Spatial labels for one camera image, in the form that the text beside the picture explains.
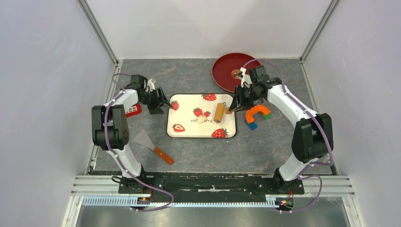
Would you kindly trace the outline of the wooden dough roller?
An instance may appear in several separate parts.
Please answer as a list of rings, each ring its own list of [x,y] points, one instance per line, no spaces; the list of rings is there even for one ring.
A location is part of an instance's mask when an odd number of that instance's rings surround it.
[[[213,116],[213,122],[222,123],[226,115],[230,115],[233,113],[234,112],[231,112],[229,110],[229,107],[227,106],[226,102],[217,103],[215,113]]]

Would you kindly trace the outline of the white strawberry tray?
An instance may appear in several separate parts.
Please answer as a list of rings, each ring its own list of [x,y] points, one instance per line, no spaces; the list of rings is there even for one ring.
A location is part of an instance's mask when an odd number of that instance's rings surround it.
[[[167,135],[175,139],[229,139],[237,135],[236,116],[222,113],[215,121],[218,105],[227,107],[230,94],[174,94],[167,115]]]

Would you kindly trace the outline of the white dough piece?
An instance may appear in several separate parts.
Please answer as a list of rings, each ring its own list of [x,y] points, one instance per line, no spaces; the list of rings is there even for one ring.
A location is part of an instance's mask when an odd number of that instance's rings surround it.
[[[203,123],[203,122],[206,122],[207,120],[208,120],[208,118],[206,116],[201,115],[201,116],[197,117],[196,122],[197,123]]]

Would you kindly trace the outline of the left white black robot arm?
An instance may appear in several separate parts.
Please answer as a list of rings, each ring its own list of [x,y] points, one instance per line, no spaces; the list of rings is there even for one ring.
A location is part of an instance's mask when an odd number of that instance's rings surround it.
[[[136,160],[129,146],[130,132],[126,118],[126,112],[137,103],[146,105],[150,114],[163,114],[162,106],[171,107],[161,87],[122,89],[111,101],[92,107],[92,141],[112,156],[123,177],[132,178],[131,188],[143,193],[148,188],[148,180],[141,176],[142,164]]]

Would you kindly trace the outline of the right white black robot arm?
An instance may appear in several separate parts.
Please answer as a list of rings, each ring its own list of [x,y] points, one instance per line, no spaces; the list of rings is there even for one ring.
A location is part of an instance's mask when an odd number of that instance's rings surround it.
[[[294,126],[291,142],[292,155],[273,176],[273,187],[287,192],[295,180],[314,165],[333,165],[332,120],[327,113],[317,113],[304,105],[283,84],[272,81],[235,87],[229,111],[250,110],[257,99],[276,106]]]

